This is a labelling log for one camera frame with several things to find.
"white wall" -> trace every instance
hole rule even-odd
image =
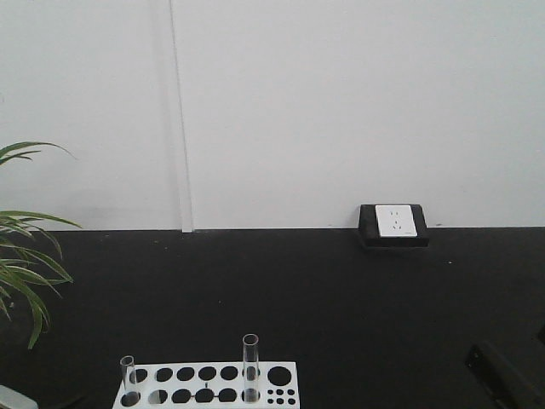
[[[0,208],[86,229],[180,228],[178,103],[168,0],[0,2],[0,142],[77,157],[6,164]]]
[[[0,2],[0,208],[87,229],[545,225],[545,3]]]
[[[545,225],[545,2],[175,0],[195,228]]]

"wall outlet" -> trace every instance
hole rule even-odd
[[[381,237],[416,237],[415,218],[408,204],[378,204],[376,222]]]
[[[358,231],[365,247],[426,247],[429,243],[419,204],[362,204]]]

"potted plant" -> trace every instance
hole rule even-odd
[[[31,156],[40,151],[38,146],[59,147],[47,142],[19,142],[0,149],[0,165],[13,159],[32,160]],[[70,274],[52,256],[22,244],[28,239],[35,240],[41,234],[53,244],[59,259],[62,251],[57,239],[39,226],[41,221],[52,221],[80,227],[74,222],[44,213],[23,210],[0,210],[0,312],[10,318],[10,298],[14,293],[22,294],[30,305],[33,330],[28,342],[31,349],[40,333],[49,327],[49,312],[42,298],[34,291],[36,285],[49,287],[57,295],[56,285],[71,283]]]

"small hole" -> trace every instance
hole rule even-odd
[[[220,372],[221,377],[226,381],[232,381],[238,375],[238,369],[234,366],[226,366]]]
[[[140,394],[138,392],[128,392],[121,397],[121,405],[125,407],[134,406],[140,400]]]
[[[155,374],[157,382],[166,382],[172,378],[172,370],[170,368],[161,368]]]
[[[172,394],[174,403],[187,403],[191,399],[191,392],[187,389],[178,389]]]
[[[214,399],[212,389],[201,389],[195,394],[195,400],[199,403],[211,402]]]
[[[169,394],[167,394],[166,390],[158,389],[150,393],[147,401],[151,405],[161,405],[167,400],[168,396]]]
[[[234,389],[222,389],[218,394],[220,402],[234,402],[237,399],[237,391]]]
[[[216,371],[213,366],[205,366],[198,372],[198,377],[204,381],[209,381],[215,377]]]
[[[188,381],[195,376],[195,370],[189,366],[181,368],[176,375],[181,381]]]

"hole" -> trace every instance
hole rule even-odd
[[[220,402],[234,402],[237,399],[237,391],[235,389],[222,389],[218,394]]]
[[[128,392],[121,397],[121,405],[125,407],[134,406],[140,400],[140,394],[138,392]]]
[[[174,403],[187,403],[191,399],[191,392],[187,389],[178,389],[172,394]]]
[[[170,368],[161,368],[155,373],[157,382],[166,382],[172,378],[172,370]]]
[[[214,399],[214,391],[212,389],[201,389],[195,394],[195,400],[199,403],[211,402]]]
[[[226,381],[232,381],[238,375],[238,369],[234,366],[226,366],[220,372],[221,377]]]
[[[257,389],[246,389],[241,395],[240,397],[242,398],[242,400],[245,402],[246,399],[245,399],[245,396],[248,395],[251,399],[252,402],[257,402],[259,400],[259,398],[261,398],[261,394],[257,391]]]
[[[205,366],[198,372],[198,377],[200,377],[204,381],[209,381],[210,379],[215,377],[215,368],[212,366]]]
[[[146,378],[147,378],[147,371],[145,369],[136,370],[136,383],[140,383]]]
[[[185,368],[181,368],[176,376],[181,381],[188,381],[195,376],[195,370],[189,366],[186,366]]]
[[[291,372],[283,366],[275,366],[267,374],[269,382],[276,386],[285,386],[291,381]]]
[[[246,379],[249,381],[255,381],[257,378],[257,371],[255,370],[255,366],[248,366],[246,368]]]
[[[150,396],[147,398],[147,401],[151,405],[161,405],[167,400],[168,396],[169,394],[167,394],[166,390],[158,389],[150,393]]]
[[[248,373],[249,373],[250,375],[255,374],[255,368],[254,368],[253,366],[249,367],[249,368],[248,368]],[[257,375],[258,375],[258,376],[261,376],[261,369],[258,369],[258,370],[257,370]]]

